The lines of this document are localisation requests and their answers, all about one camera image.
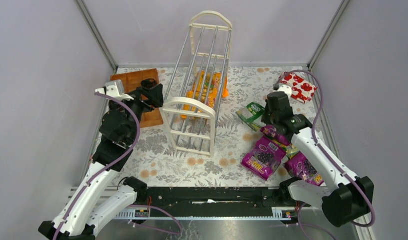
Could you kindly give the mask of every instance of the floral tablecloth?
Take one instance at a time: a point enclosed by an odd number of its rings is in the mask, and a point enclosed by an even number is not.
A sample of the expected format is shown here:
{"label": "floral tablecloth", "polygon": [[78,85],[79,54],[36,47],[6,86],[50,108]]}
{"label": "floral tablecloth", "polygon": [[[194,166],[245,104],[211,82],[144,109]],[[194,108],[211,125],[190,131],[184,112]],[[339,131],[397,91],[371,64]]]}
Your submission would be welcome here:
{"label": "floral tablecloth", "polygon": [[[143,69],[146,68],[119,68],[117,73]],[[112,185],[116,186],[123,177],[135,176],[152,187],[279,186],[280,182],[290,178],[282,166],[264,181],[240,164],[262,134],[243,124],[235,112],[250,102],[264,106],[264,96],[269,93],[275,79],[284,71],[295,69],[302,67],[230,67],[227,75],[229,96],[222,100],[220,106],[214,157],[173,151],[163,125],[142,128],[133,154]],[[157,70],[160,83],[166,84],[173,68],[162,67]],[[177,69],[172,89],[176,89],[176,85],[180,86],[186,70],[186,67]],[[313,121],[316,112],[313,102],[300,103],[292,99],[291,105],[295,113],[304,114]],[[322,136],[320,123],[316,129]]]}

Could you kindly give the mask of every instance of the gray wall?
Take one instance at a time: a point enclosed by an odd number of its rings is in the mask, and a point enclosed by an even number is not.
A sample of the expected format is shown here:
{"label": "gray wall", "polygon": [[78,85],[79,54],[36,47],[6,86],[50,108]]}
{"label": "gray wall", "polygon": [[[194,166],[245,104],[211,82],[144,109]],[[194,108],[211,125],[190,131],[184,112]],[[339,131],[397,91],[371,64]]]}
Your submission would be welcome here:
{"label": "gray wall", "polygon": [[74,1],[0,1],[0,240],[44,239],[80,181],[110,74]]}
{"label": "gray wall", "polygon": [[[230,63],[266,66],[308,62],[341,0],[85,2],[120,65],[175,64],[190,18],[214,10],[233,24]],[[206,43],[209,49],[211,40]]]}
{"label": "gray wall", "polygon": [[408,239],[408,0],[351,1],[314,72],[342,160],[374,182],[376,240]]}

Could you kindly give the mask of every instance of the purple snack bag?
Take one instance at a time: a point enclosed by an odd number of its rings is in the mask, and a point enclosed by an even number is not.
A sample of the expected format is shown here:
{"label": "purple snack bag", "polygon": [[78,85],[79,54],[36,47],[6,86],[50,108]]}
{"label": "purple snack bag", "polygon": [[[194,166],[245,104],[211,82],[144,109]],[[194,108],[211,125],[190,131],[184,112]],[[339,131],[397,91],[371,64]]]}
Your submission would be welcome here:
{"label": "purple snack bag", "polygon": [[291,177],[299,177],[309,184],[320,186],[323,179],[301,152],[283,164]]}
{"label": "purple snack bag", "polygon": [[280,135],[276,133],[276,128],[273,127],[272,125],[266,125],[260,129],[264,135],[268,136],[269,138],[275,139],[281,144],[284,144],[286,146],[290,145],[291,143],[286,139],[284,135]]}
{"label": "purple snack bag", "polygon": [[286,152],[267,137],[257,141],[255,147],[245,155],[241,164],[267,180],[279,167]]}

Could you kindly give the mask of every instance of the barcode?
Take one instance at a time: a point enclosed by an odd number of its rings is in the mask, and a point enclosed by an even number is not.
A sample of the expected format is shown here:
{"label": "barcode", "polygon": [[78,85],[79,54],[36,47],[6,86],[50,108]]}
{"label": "barcode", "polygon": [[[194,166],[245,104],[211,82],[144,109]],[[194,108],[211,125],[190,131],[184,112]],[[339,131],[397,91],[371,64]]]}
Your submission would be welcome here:
{"label": "barcode", "polygon": [[279,148],[272,142],[269,142],[269,147],[273,149],[273,151],[277,151]]}

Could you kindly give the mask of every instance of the orange wooden tray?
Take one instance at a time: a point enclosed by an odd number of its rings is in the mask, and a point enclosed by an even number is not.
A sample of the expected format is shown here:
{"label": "orange wooden tray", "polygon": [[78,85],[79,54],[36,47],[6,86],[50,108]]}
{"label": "orange wooden tray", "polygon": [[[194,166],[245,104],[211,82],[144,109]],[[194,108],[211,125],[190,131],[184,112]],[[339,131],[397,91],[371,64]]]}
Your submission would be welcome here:
{"label": "orange wooden tray", "polygon": [[[157,84],[160,83],[160,81],[158,80],[158,71],[156,68],[115,74],[111,76],[111,81],[118,79],[120,79],[121,82],[123,83],[125,93],[129,93],[135,90],[137,87],[140,87],[140,82],[145,79],[155,79]],[[157,108],[151,112],[144,112],[142,114],[140,128],[161,125],[163,123],[164,122],[161,117],[160,110]]]}

